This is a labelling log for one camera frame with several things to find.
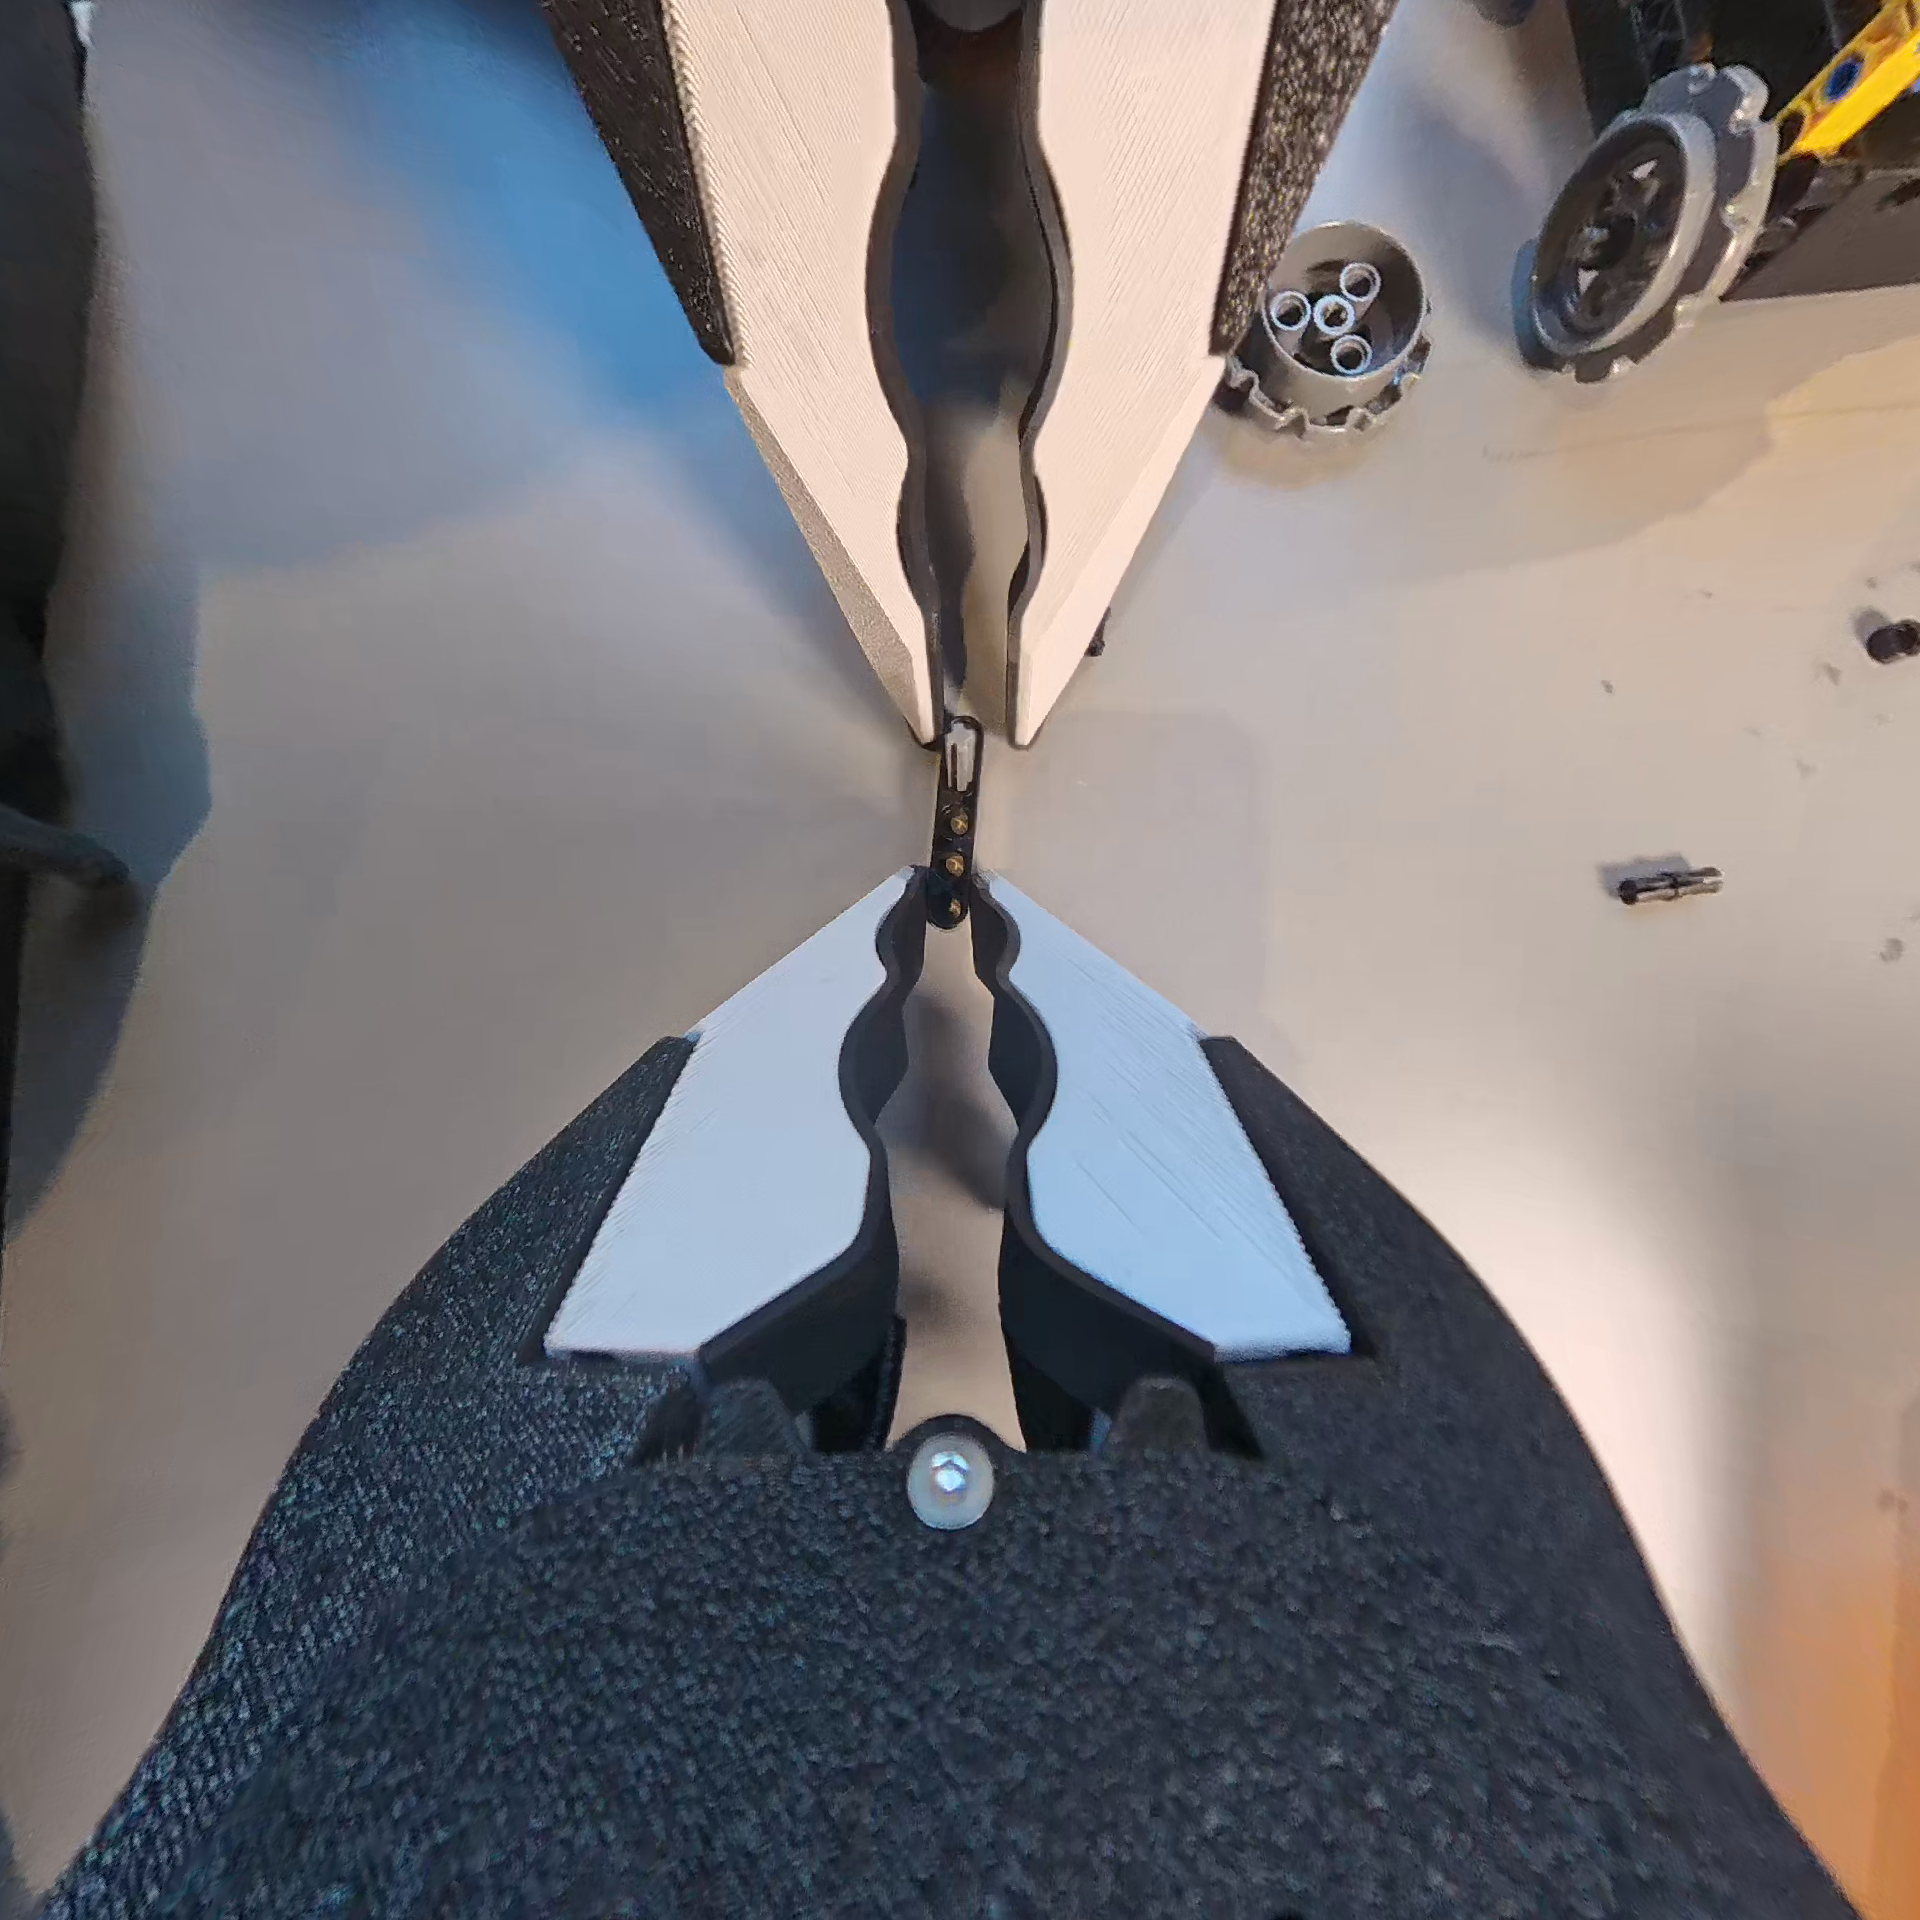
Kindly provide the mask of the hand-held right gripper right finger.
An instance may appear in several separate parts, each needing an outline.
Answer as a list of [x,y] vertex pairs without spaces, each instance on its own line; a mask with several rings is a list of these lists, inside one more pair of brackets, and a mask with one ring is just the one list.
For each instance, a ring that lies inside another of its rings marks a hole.
[[1014,1118],[1002,1323],[1072,1370],[1348,1356],[1351,1335],[1174,1004],[1002,876],[977,881],[990,1076]]

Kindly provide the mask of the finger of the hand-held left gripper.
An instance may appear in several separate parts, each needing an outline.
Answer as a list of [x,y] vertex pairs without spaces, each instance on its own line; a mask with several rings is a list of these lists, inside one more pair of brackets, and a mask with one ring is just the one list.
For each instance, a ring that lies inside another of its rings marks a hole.
[[936,598],[900,534],[916,426],[890,228],[916,147],[900,5],[662,5],[724,302],[724,390],[914,742],[942,725]]
[[1052,294],[1017,423],[1002,714],[1038,742],[1212,398],[1274,5],[1031,5],[1017,181]]

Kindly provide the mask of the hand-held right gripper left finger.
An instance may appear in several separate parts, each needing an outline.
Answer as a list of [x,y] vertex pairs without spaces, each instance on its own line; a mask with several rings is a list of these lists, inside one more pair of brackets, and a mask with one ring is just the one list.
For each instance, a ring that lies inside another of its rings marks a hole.
[[878,1118],[904,1077],[923,876],[897,873],[693,1033],[549,1353],[852,1373],[890,1327]]

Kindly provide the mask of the thin black holed brick beam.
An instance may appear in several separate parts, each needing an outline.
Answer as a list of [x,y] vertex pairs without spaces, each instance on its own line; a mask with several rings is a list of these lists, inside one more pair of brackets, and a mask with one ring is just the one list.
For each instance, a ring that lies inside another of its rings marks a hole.
[[940,737],[923,864],[923,918],[936,930],[960,927],[973,904],[984,734],[979,720],[950,714]]

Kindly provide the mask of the yellow toy brick vehicle model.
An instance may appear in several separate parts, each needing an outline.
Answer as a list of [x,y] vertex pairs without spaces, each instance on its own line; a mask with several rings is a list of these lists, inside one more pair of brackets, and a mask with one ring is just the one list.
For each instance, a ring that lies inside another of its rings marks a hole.
[[1515,335],[1601,381],[1720,302],[1917,283],[1917,5],[1568,5],[1594,143]]

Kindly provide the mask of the grey desk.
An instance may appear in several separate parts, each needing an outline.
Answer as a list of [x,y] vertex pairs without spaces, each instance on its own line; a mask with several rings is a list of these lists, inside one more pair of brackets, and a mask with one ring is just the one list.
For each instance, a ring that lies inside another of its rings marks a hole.
[[[44,886],[23,969],[11,1918],[399,1287],[931,810],[537,8],[113,5],[87,81],[48,675],[138,890]],[[1309,224],[1415,252],[1426,375],[1374,441],[1206,412],[979,852],[1471,1260],[1917,1918],[1917,662],[1861,650],[1917,616],[1917,291],[1534,375],[1583,133],[1561,11],[1401,8]]]

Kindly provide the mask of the grey toothed brick wheel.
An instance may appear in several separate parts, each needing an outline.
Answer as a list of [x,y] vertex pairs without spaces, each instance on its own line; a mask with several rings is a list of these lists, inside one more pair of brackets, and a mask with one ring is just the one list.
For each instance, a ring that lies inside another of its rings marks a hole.
[[1280,256],[1213,398],[1269,436],[1366,438],[1425,379],[1430,349],[1415,256],[1377,227],[1324,224]]

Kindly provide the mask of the person in black hoodie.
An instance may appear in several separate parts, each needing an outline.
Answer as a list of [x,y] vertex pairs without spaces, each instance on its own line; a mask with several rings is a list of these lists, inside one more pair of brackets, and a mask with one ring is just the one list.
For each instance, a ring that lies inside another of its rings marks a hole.
[[116,899],[130,869],[68,822],[44,671],[78,467],[99,197],[72,5],[3,5],[3,1205],[15,1198],[18,976],[43,881]]

